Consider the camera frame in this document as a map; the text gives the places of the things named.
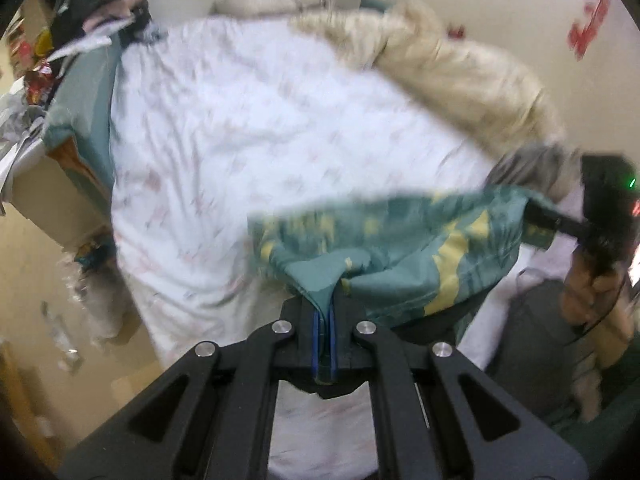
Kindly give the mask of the person's right hand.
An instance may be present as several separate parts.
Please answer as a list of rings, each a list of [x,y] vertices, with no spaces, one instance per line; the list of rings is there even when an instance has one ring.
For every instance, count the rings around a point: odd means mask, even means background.
[[[572,327],[582,327],[602,370],[618,362],[634,339],[627,273],[614,266],[594,275],[596,260],[576,248],[566,274],[560,311]]]

